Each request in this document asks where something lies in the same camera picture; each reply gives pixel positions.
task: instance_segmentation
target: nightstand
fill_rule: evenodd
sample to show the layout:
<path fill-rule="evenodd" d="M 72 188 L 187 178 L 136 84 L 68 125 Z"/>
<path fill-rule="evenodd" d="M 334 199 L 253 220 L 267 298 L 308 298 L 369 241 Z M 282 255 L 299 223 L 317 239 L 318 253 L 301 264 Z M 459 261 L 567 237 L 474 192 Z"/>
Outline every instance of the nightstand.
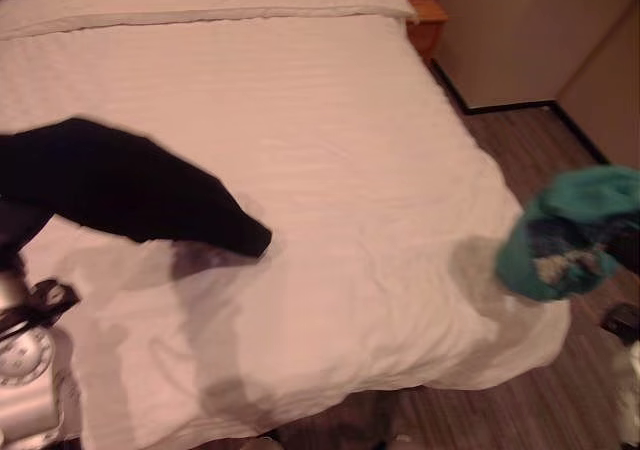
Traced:
<path fill-rule="evenodd" d="M 409 3 L 418 13 L 418 21 L 407 21 L 407 35 L 420 56 L 428 63 L 449 17 L 435 0 L 409 0 Z"/>

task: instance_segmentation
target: black cloth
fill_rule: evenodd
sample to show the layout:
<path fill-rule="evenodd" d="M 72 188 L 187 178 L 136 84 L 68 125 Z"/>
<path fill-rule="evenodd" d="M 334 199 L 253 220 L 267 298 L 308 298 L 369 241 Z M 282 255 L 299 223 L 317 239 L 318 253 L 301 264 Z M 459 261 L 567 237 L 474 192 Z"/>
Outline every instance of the black cloth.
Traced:
<path fill-rule="evenodd" d="M 0 271 L 21 270 L 18 252 L 52 216 L 50 211 L 0 197 Z"/>
<path fill-rule="evenodd" d="M 200 241 L 252 257 L 271 242 L 214 176 L 78 118 L 0 136 L 0 195 L 136 242 Z"/>

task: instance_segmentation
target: white duvet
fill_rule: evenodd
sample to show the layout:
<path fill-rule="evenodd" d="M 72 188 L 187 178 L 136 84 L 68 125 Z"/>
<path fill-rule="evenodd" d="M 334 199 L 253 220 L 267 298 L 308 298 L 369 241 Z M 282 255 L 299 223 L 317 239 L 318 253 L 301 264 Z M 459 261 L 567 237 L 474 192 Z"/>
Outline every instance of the white duvet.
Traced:
<path fill-rule="evenodd" d="M 25 254 L 83 301 L 89 450 L 257 434 L 347 394 L 497 385 L 558 353 L 566 303 L 504 290 L 519 212 L 422 66 L 406 0 L 5 0 L 0 129 L 84 115 L 219 176 L 257 263 L 55 219 Z"/>

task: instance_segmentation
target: teal cloth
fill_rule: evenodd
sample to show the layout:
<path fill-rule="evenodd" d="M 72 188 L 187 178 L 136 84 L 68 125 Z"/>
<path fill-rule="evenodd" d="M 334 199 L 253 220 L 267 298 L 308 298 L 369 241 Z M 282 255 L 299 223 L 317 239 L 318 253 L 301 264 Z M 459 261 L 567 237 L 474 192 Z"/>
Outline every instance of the teal cloth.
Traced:
<path fill-rule="evenodd" d="M 613 274 L 607 243 L 639 227 L 640 172 L 597 166 L 568 172 L 530 202 L 498 252 L 496 273 L 539 301 L 586 293 Z"/>

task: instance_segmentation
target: wooden floor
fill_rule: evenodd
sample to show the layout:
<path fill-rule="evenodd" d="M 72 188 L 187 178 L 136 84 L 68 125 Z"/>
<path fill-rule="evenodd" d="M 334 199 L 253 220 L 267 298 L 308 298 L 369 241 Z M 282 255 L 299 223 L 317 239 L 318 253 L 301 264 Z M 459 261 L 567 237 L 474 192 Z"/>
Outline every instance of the wooden floor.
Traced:
<path fill-rule="evenodd" d="M 480 147 L 502 167 L 526 202 L 563 171 L 594 164 L 553 112 L 524 109 L 462 116 Z M 598 328 L 605 309 L 638 301 L 638 281 L 621 271 L 612 282 L 572 300 L 564 350 L 549 367 L 480 392 L 424 387 L 365 392 L 280 429 L 286 450 L 371 450 L 393 427 L 409 427 L 425 450 L 613 450 L 616 339 Z M 238 440 L 203 450 L 237 450 Z"/>

